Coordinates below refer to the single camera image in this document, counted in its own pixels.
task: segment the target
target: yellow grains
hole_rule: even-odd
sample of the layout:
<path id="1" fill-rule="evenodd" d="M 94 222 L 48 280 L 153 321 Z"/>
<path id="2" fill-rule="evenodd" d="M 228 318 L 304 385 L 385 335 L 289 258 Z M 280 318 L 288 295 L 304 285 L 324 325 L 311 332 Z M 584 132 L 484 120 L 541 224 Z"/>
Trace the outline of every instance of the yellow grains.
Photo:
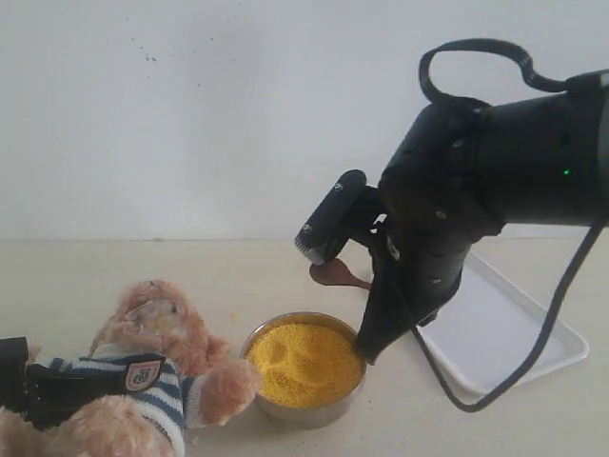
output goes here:
<path id="1" fill-rule="evenodd" d="M 264 334 L 247 358 L 263 374 L 260 393 L 286 407 L 322 407 L 358 385 L 363 364 L 338 332 L 288 324 Z"/>

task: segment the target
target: metal bowl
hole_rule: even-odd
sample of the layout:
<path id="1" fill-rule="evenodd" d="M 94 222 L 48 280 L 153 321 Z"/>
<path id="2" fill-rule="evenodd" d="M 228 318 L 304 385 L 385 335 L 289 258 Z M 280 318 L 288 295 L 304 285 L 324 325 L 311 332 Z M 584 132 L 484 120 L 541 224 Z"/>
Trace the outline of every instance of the metal bowl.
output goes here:
<path id="1" fill-rule="evenodd" d="M 286 324 L 309 324 L 331 328 L 342 334 L 349 342 L 354 343 L 357 332 L 343 321 L 321 314 L 319 312 L 292 312 L 270 319 L 256 328 L 247 338 L 241 350 L 241 356 L 246 357 L 251 346 L 268 331 Z M 366 363 L 362 359 L 362 378 L 345 397 L 324 407 L 285 407 L 269 401 L 262 394 L 257 394 L 254 403 L 268 416 L 284 423 L 290 423 L 298 428 L 321 428 L 330 425 L 344 416 L 363 388 Z"/>

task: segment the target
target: table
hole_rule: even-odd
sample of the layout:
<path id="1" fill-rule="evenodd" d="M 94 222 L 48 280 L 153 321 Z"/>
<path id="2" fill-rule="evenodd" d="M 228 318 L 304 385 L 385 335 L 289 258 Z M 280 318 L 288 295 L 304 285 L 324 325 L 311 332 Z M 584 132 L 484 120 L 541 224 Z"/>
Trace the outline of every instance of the table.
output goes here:
<path id="1" fill-rule="evenodd" d="M 578 243 L 495 239 L 475 251 L 548 303 Z M 224 427 L 189 433 L 188 455 L 601 455 L 609 447 L 608 253 L 603 235 L 561 315 L 588 340 L 589 357 L 513 389 L 483 412 L 455 409 L 406 336 L 369 369 L 363 395 L 340 422 L 296 432 L 252 407 Z M 364 249 L 349 245 L 342 258 L 355 273 L 369 274 Z M 313 283 L 306 260 L 284 241 L 4 243 L 0 335 L 25 335 L 49 351 L 81 355 L 128 285 L 160 277 L 182 285 L 234 353 L 276 314 L 318 310 L 357 328 L 365 303 L 360 290 Z"/>

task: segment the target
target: blue and white striped sweater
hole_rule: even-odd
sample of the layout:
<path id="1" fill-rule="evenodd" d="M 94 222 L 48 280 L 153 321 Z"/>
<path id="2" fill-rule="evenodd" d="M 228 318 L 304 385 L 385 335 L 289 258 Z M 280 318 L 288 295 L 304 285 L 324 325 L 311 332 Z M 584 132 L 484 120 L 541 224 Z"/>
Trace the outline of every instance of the blue and white striped sweater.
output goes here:
<path id="1" fill-rule="evenodd" d="M 74 374 L 104 374 L 124 371 L 132 357 L 114 345 L 103 345 L 92 357 L 68 361 L 59 357 L 39 356 L 35 363 Z M 157 383 L 148 390 L 130 394 L 143 417 L 148 419 L 171 442 L 177 457 L 186 455 L 185 428 L 200 427 L 199 405 L 205 376 L 182 376 L 175 364 L 166 359 Z"/>

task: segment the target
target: white tray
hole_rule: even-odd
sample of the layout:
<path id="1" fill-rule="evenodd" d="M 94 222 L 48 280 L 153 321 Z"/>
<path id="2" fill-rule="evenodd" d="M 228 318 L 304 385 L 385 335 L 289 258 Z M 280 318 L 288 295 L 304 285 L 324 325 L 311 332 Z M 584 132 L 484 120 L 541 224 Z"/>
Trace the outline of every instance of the white tray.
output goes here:
<path id="1" fill-rule="evenodd" d="M 464 388 L 488 393 L 528 355 L 545 309 L 480 257 L 470 254 L 462 285 L 421 335 L 438 362 Z M 537 363 L 518 385 L 583 360 L 588 343 L 559 318 Z"/>

